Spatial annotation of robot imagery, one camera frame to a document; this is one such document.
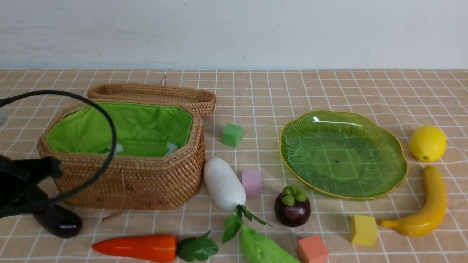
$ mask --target glass plate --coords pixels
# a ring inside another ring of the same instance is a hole
[[[279,140],[288,169],[308,187],[330,196],[383,197],[408,173],[398,139],[355,113],[311,111],[288,123]]]

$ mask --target pink cube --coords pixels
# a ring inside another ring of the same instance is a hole
[[[299,240],[296,254],[302,263],[327,263],[329,252],[320,236],[313,235]]]
[[[259,171],[243,171],[242,185],[247,197],[259,197],[262,193],[262,176]]]

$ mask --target green fabric lining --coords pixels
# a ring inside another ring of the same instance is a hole
[[[190,136],[193,116],[178,106],[128,102],[98,102],[117,130],[118,155],[162,157],[167,143],[184,146]],[[102,153],[110,149],[110,126],[99,111],[87,106],[65,117],[47,134],[50,147],[63,153]]]

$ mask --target white wall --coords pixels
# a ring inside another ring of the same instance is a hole
[[[468,68],[468,0],[0,0],[0,67]]]

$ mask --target green vegetable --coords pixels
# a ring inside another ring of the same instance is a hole
[[[224,230],[223,240],[221,241],[222,244],[228,242],[233,237],[235,237],[235,235],[237,234],[237,232],[239,231],[239,229],[243,225],[242,215],[244,215],[245,218],[247,218],[247,220],[249,220],[249,221],[252,221],[252,219],[255,219],[255,221],[257,221],[258,223],[260,223],[260,224],[262,224],[264,226],[268,224],[267,222],[261,220],[260,218],[256,217],[254,214],[249,212],[245,208],[245,206],[238,205],[236,213],[228,216],[226,218],[226,220],[224,221],[224,227],[226,229]]]
[[[307,195],[295,185],[286,186],[281,192],[284,195],[281,202],[285,205],[294,205],[295,201],[304,202],[307,199]]]
[[[268,237],[241,225],[241,249],[250,263],[300,263]]]
[[[208,260],[218,252],[218,246],[208,237],[209,234],[210,231],[200,237],[190,237],[179,242],[177,256],[187,262]]]

